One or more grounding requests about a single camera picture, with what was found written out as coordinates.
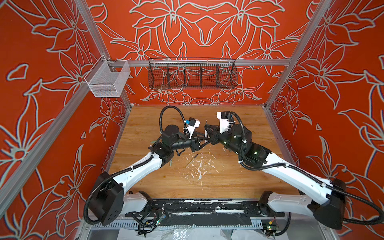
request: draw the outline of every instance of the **metal bar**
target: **metal bar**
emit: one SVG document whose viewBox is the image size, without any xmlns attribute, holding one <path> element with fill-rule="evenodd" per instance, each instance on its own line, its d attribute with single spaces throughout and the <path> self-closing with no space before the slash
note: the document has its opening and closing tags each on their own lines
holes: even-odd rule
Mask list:
<svg viewBox="0 0 384 240">
<path fill-rule="evenodd" d="M 312 18 L 308 22 L 308 26 L 305 29 L 301 39 L 299 40 L 293 54 L 291 57 L 291 63 L 288 67 L 286 67 L 281 75 L 281 77 L 277 80 L 275 87 L 273 88 L 272 93 L 270 94 L 268 100 L 266 101 L 266 107 L 268 109 L 271 108 L 272 103 L 275 101 L 277 94 L 280 92 L 280 89 L 284 85 L 285 81 L 293 71 L 296 66 L 297 61 L 299 60 L 301 54 L 304 51 L 305 46 L 308 44 L 311 36 L 316 30 L 316 27 L 319 25 L 320 20 L 323 18 L 325 11 L 328 9 L 332 0 L 323 0 L 320 1 L 320 4 L 317 6 L 315 13 Z"/>
<path fill-rule="evenodd" d="M 118 137 L 116 139 L 115 145 L 113 146 L 113 150 L 112 150 L 111 155 L 110 155 L 109 160 L 108 160 L 107 168 L 105 169 L 106 172 L 109 172 L 109 169 L 111 168 L 111 165 L 112 165 L 112 162 L 113 162 L 113 158 L 115 157 L 115 154 L 116 154 L 116 151 L 118 149 L 121 136 L 122 136 L 122 134 L 124 132 L 125 125 L 127 124 L 128 117 L 129 117 L 130 113 L 131 113 L 131 108 L 128 109 L 127 114 L 124 117 L 124 121 L 121 123 L 121 128 L 120 128 L 119 135 L 118 135 Z"/>
<path fill-rule="evenodd" d="M 265 106 L 263 106 L 262 108 L 264 110 L 269 126 L 271 127 L 272 133 L 275 136 L 277 145 L 280 148 L 281 154 L 284 157 L 284 160 L 295 165 L 295 161 L 293 160 L 291 153 L 289 152 L 287 145 L 284 142 L 283 136 L 281 135 L 271 112 Z"/>
<path fill-rule="evenodd" d="M 183 75 L 184 75 L 184 85 L 187 86 L 187 79 L 185 78 L 185 63 L 183 63 Z"/>
<path fill-rule="evenodd" d="M 169 73 L 169 64 L 167 64 L 167 81 L 168 81 L 168 87 L 170 88 L 170 73 Z"/>
<path fill-rule="evenodd" d="M 121 97 L 122 100 L 124 101 L 124 104 L 125 104 L 125 106 L 127 107 L 127 109 L 130 111 L 130 110 L 132 109 L 131 102 L 129 101 L 127 92 L 126 92 L 124 89 L 123 89 L 123 91 L 121 92 L 120 97 Z"/>
<path fill-rule="evenodd" d="M 219 59 L 219 58 L 191 58 L 191 59 L 186 59 L 186 60 L 168 60 L 168 59 L 149 59 L 150 63 L 175 63 L 175 64 L 180 64 L 180 63 L 232 63 L 234 62 L 235 59 Z"/>
<path fill-rule="evenodd" d="M 91 232 L 92 225 L 86 223 L 84 220 L 81 220 L 79 229 L 80 229 L 80 234 L 78 236 L 78 240 L 87 240 L 88 235 Z"/>
<path fill-rule="evenodd" d="M 153 84 L 155 84 L 155 76 L 153 75 L 153 70 L 152 70 L 152 65 L 149 64 L 149 69 L 150 69 L 150 72 L 151 72 L 151 75 L 152 75 L 152 80 L 153 80 L 153 83 L 152 83 L 152 86 L 149 86 L 151 89 L 153 89 Z"/>
<path fill-rule="evenodd" d="M 232 77 L 232 73 L 233 73 L 233 68 L 235 67 L 235 63 L 232 63 L 232 69 L 231 69 L 231 73 L 229 74 L 229 81 L 231 82 L 231 85 L 233 87 L 233 82 L 234 82 L 234 79 Z"/>
<path fill-rule="evenodd" d="M 88 92 L 89 88 L 86 83 L 80 85 L 67 105 L 61 110 L 47 131 L 0 189 L 0 218 L 3 217 Z"/>
<path fill-rule="evenodd" d="M 216 85 L 220 87 L 219 74 L 218 74 L 218 64 L 216 63 Z"/>
<path fill-rule="evenodd" d="M 202 61 L 206 62 L 205 60 L 179 60 L 179 61 L 170 61 L 170 60 L 163 60 L 163 61 L 157 61 L 161 63 L 174 63 L 174 64 L 180 64 L 180 63 L 201 63 Z M 147 60 L 128 60 L 127 61 L 130 67 L 148 67 L 149 62 Z M 209 63 L 228 63 L 228 61 L 212 61 L 208 60 Z M 237 59 L 236 60 L 236 66 L 282 66 L 282 65 L 289 65 L 291 62 L 290 59 Z M 108 62 L 109 66 L 112 68 L 122 68 L 124 66 L 125 61 L 110 61 Z"/>
<path fill-rule="evenodd" d="M 203 68 L 200 63 L 200 86 L 203 87 Z"/>
<path fill-rule="evenodd" d="M 321 223 L 319 223 L 319 227 L 326 240 L 340 240 L 336 230 L 326 227 Z"/>
<path fill-rule="evenodd" d="M 108 49 L 105 46 L 104 40 L 100 35 L 100 32 L 96 26 L 96 23 L 93 20 L 91 11 L 88 8 L 88 4 L 85 0 L 74 0 L 77 8 L 79 9 L 80 14 L 82 15 L 85 25 L 88 27 L 89 33 L 92 36 L 92 39 L 99 50 L 101 55 L 104 55 L 107 60 L 111 60 Z"/>
</svg>

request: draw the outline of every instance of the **wire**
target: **wire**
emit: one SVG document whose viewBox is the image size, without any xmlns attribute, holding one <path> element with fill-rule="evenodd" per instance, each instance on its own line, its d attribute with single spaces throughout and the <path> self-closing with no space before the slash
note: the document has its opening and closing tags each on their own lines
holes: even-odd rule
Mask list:
<svg viewBox="0 0 384 240">
<path fill-rule="evenodd" d="M 176 149 L 176 154 L 177 154 L 177 156 L 179 157 L 184 151 L 185 151 L 185 148 L 184 148 L 183 151 L 181 151 L 181 152 L 178 152 L 177 149 Z"/>
<path fill-rule="evenodd" d="M 148 212 L 147 215 L 143 215 L 143 217 L 139 220 L 133 213 L 131 213 L 131 216 L 132 218 L 137 221 L 137 223 L 139 224 L 139 227 L 138 227 L 138 232 L 139 232 L 139 235 L 142 235 L 144 234 L 144 236 L 148 233 L 151 233 L 153 232 L 156 227 L 157 227 L 157 221 L 160 219 L 160 217 L 158 216 L 158 213 L 157 211 L 162 211 L 164 214 L 166 214 L 166 212 L 162 209 L 152 209 Z M 153 223 L 152 224 L 145 224 L 143 223 L 142 221 L 144 220 L 144 218 L 148 217 L 148 215 L 151 213 L 151 212 L 154 212 L 155 213 L 155 216 L 153 218 Z M 149 227 L 153 227 L 151 230 L 144 230 L 144 227 L 146 228 L 149 228 Z"/>
<path fill-rule="evenodd" d="M 126 172 L 129 172 L 129 171 L 132 171 L 136 168 L 139 168 L 139 167 L 142 167 L 144 166 L 145 164 L 149 163 L 152 158 L 153 158 L 153 148 L 152 147 L 149 147 L 149 149 L 151 150 L 151 153 L 152 155 L 149 157 L 149 159 L 147 159 L 146 161 L 144 162 L 141 162 L 133 167 L 130 167 L 130 168 L 127 168 L 127 169 L 123 169 L 119 172 L 115 172 L 114 174 L 110 175 L 109 177 L 107 177 L 106 179 L 104 179 L 96 188 L 94 188 L 91 193 L 89 194 L 88 198 L 87 198 L 87 201 L 85 201 L 85 205 L 84 205 L 84 210 L 83 210 L 83 217 L 84 217 L 84 221 L 90 225 L 95 225 L 95 224 L 98 224 L 100 222 L 99 219 L 97 220 L 92 220 L 89 218 L 89 215 L 88 215 L 88 208 L 89 208 L 89 205 L 91 203 L 91 199 L 93 198 L 94 194 L 96 192 L 99 192 L 100 188 L 102 185 L 104 185 L 105 183 L 109 182 L 112 178 L 120 175 L 120 174 L 123 174 L 123 173 L 126 173 Z"/>
<path fill-rule="evenodd" d="M 278 233 L 275 233 L 274 235 L 275 236 L 280 236 L 280 235 L 283 235 L 287 230 L 288 230 L 288 227 L 289 227 L 289 224 L 291 223 L 291 217 L 292 217 L 292 213 L 290 212 L 288 214 L 288 220 L 287 220 L 287 224 L 285 225 L 284 229 Z M 273 234 L 270 234 L 268 232 L 265 232 L 265 235 L 268 235 L 268 236 L 273 236 Z"/>
<path fill-rule="evenodd" d="M 245 140 L 245 126 L 244 126 L 243 122 L 241 121 L 241 119 L 239 118 L 239 116 L 236 113 L 229 112 L 229 114 L 234 115 L 237 118 L 237 120 L 239 121 L 239 124 L 240 124 L 241 129 L 242 129 L 242 139 Z M 320 185 L 324 184 L 323 181 L 317 179 L 316 177 L 314 177 L 310 173 L 308 173 L 308 172 L 302 170 L 301 168 L 299 168 L 295 165 L 292 165 L 292 164 L 289 164 L 288 166 L 286 166 L 285 163 L 276 163 L 276 164 L 266 165 L 266 166 L 262 166 L 262 167 L 249 167 L 249 166 L 244 164 L 243 159 L 242 159 L 243 147 L 244 147 L 244 142 L 242 142 L 242 144 L 240 146 L 240 152 L 238 154 L 239 155 L 239 162 L 240 162 L 241 166 L 247 170 L 260 171 L 260 170 L 265 170 L 265 169 L 269 169 L 269 168 L 273 168 L 273 167 L 288 167 L 288 168 L 291 168 L 291 169 L 294 169 L 294 170 L 300 172 L 301 174 L 307 176 L 308 178 L 312 179 L 313 181 L 315 181 L 316 183 L 318 183 Z M 384 222 L 384 211 L 380 207 L 378 207 L 376 204 L 374 204 L 373 202 L 370 202 L 364 198 L 361 198 L 361 197 L 356 196 L 354 194 L 345 192 L 342 189 L 335 188 L 335 187 L 330 186 L 328 184 L 325 184 L 325 187 L 328 189 L 331 189 L 332 191 L 335 191 L 339 194 L 343 194 L 344 196 L 351 197 L 351 198 L 356 199 L 362 203 L 365 203 L 365 204 L 371 206 L 373 209 L 375 209 L 379 213 L 378 217 L 371 219 L 371 220 L 355 220 L 355 219 L 343 218 L 344 222 L 360 224 L 360 225 L 375 225 L 375 224 L 379 224 L 379 223 Z"/>
<path fill-rule="evenodd" d="M 155 213 L 155 217 L 153 218 L 153 223 L 152 224 L 145 224 L 143 223 L 143 219 L 146 218 L 151 212 L 154 212 Z M 154 227 L 156 225 L 156 221 L 158 220 L 157 219 L 157 211 L 154 211 L 154 210 L 151 210 L 148 212 L 147 215 L 144 215 L 141 220 L 139 220 L 133 213 L 131 213 L 131 217 L 142 227 Z"/>
<path fill-rule="evenodd" d="M 162 119 L 163 119 L 163 114 L 164 114 L 164 111 L 167 110 L 168 108 L 174 108 L 176 109 L 179 113 L 180 113 L 180 116 L 181 118 L 183 119 L 183 123 L 184 123 L 184 134 L 187 134 L 188 138 L 190 136 L 189 134 L 189 131 L 187 129 L 187 124 L 185 122 L 185 119 L 184 119 L 184 115 L 183 113 L 181 112 L 181 110 L 178 108 L 178 107 L 175 107 L 175 106 L 166 106 L 164 107 L 161 112 L 160 112 L 160 117 L 159 117 L 159 126 L 160 126 L 160 133 L 163 133 L 163 123 L 162 123 Z"/>
<path fill-rule="evenodd" d="M 244 126 L 243 122 L 241 121 L 239 115 L 237 115 L 237 113 L 229 112 L 228 117 L 232 118 L 231 115 L 236 117 L 237 121 L 240 123 L 240 126 L 241 126 L 242 142 L 240 144 L 238 156 L 239 156 L 239 162 L 242 163 L 243 162 L 242 154 L 243 154 L 243 149 L 244 149 L 244 145 L 245 145 L 244 141 L 246 140 L 246 138 L 245 138 L 245 126 Z"/>
</svg>

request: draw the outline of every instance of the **plastic sheet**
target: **plastic sheet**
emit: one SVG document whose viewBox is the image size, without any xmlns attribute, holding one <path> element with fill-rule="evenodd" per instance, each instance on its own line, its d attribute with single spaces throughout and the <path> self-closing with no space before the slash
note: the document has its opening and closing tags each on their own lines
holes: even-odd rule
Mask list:
<svg viewBox="0 0 384 240">
<path fill-rule="evenodd" d="M 173 229 L 172 240 L 186 240 L 192 232 L 191 226 Z"/>
</svg>

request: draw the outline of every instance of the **floral pattern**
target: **floral pattern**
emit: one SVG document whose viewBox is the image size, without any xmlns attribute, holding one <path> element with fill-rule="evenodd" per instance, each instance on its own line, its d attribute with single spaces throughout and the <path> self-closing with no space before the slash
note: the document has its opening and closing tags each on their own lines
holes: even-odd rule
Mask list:
<svg viewBox="0 0 384 240">
<path fill-rule="evenodd" d="M 380 1 L 332 1 L 271 108 L 300 167 L 343 180 L 348 192 L 381 208 L 384 49 L 376 33 L 384 26 L 383 14 Z M 311 124 L 295 121 L 295 111 L 305 113 L 298 117 L 311 119 Z M 346 200 L 347 218 L 367 220 L 377 215 L 354 199 Z M 382 239 L 383 230 L 382 224 L 344 223 L 338 234 L 341 239 Z"/>
<path fill-rule="evenodd" d="M 318 2 L 305 0 L 131 1 L 88 0 L 111 57 L 116 60 L 215 57 L 286 59 L 297 45 Z M 137 105 L 263 104 L 281 66 L 238 67 L 230 90 L 155 90 L 144 67 L 135 67 L 126 91 Z M 172 77 L 177 80 L 177 71 Z"/>
<path fill-rule="evenodd" d="M 8 56 L 0 70 L 1 98 L 7 103 L 0 106 L 2 187 L 100 55 L 73 0 L 3 1 L 0 16 L 9 21 L 0 26 Z M 88 93 L 80 103 L 0 219 L 0 239 L 75 237 L 84 198 L 107 167 L 104 160 L 127 114 L 121 98 L 104 100 L 107 108 L 103 100 Z M 113 124 L 86 133 L 102 114 Z"/>
</svg>

